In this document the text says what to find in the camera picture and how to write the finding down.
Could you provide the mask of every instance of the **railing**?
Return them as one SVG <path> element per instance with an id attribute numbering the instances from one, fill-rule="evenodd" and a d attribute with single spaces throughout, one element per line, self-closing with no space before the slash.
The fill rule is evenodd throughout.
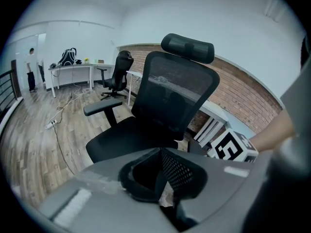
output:
<path id="1" fill-rule="evenodd" d="M 0 122 L 17 100 L 17 94 L 12 82 L 14 74 L 15 71 L 10 70 L 0 75 Z"/>

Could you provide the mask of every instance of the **black office chair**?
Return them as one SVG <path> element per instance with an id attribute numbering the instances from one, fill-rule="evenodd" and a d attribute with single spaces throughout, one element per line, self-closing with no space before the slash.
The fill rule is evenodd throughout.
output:
<path id="1" fill-rule="evenodd" d="M 122 91 L 126 88 L 126 71 L 131 68 L 133 61 L 134 59 L 132 58 L 132 55 L 129 51 L 124 50 L 119 52 L 112 78 L 107 80 L 105 80 L 104 77 L 104 71 L 107 71 L 107 69 L 102 69 L 100 67 L 97 68 L 102 72 L 102 81 L 99 81 L 99 83 L 102 84 L 105 88 L 108 87 L 109 90 L 112 89 L 112 92 L 103 92 L 101 95 L 104 96 L 106 94 L 106 96 L 101 100 L 116 96 L 124 97 L 126 99 L 126 96 L 118 93 L 118 91 Z"/>
<path id="2" fill-rule="evenodd" d="M 171 33 L 161 47 L 170 53 L 153 51 L 146 57 L 132 108 L 135 117 L 117 124 L 112 111 L 122 104 L 117 99 L 84 107 L 86 116 L 104 111 L 111 125 L 86 145 L 93 162 L 155 147 L 176 149 L 175 140 L 184 138 L 190 121 L 217 88 L 217 72 L 197 63 L 214 60 L 213 44 Z"/>

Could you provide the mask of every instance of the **backpack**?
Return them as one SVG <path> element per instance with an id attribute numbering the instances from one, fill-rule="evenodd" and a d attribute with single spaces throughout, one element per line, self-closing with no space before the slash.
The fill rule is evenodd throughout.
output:
<path id="1" fill-rule="evenodd" d="M 58 62 L 61 66 L 71 66 L 74 64 L 74 61 L 76 59 L 77 55 L 77 49 L 71 48 L 66 49 L 63 52 L 61 60 Z"/>

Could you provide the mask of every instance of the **mesh chair back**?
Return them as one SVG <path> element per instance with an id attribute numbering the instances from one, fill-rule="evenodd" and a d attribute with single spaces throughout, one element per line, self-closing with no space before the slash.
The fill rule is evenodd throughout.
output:
<path id="1" fill-rule="evenodd" d="M 126 71 L 128 71 L 134 59 L 129 51 L 121 51 L 116 59 L 115 69 L 112 74 L 112 88 L 117 91 L 121 91 L 126 87 Z"/>
<path id="2" fill-rule="evenodd" d="M 170 138 L 182 140 L 191 119 L 220 80 L 214 70 L 191 59 L 210 63 L 214 48 L 175 34 L 167 35 L 161 46 L 175 55 L 158 51 L 147 55 L 132 113 L 161 126 Z"/>

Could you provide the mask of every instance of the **wooden floor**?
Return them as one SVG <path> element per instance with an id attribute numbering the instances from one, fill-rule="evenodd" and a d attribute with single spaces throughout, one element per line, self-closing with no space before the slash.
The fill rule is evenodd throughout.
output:
<path id="1" fill-rule="evenodd" d="M 105 91 L 102 86 L 95 84 L 91 92 L 64 109 L 61 123 L 55 126 L 60 151 L 53 128 L 45 130 L 44 127 L 76 89 L 71 86 L 56 90 L 56 98 L 44 87 L 39 87 L 37 92 L 31 94 L 23 91 L 24 100 L 2 135 L 0 159 L 8 182 L 18 196 L 34 207 L 38 207 L 49 193 L 73 176 L 70 169 L 77 173 L 92 164 L 85 146 L 92 138 L 110 128 L 104 113 L 88 117 L 83 114 L 83 107 L 99 101 L 100 93 Z M 132 116 L 131 106 L 127 106 L 126 100 L 121 100 L 123 105 L 114 108 L 117 122 Z M 187 140 L 178 142 L 178 148 L 186 150 Z"/>

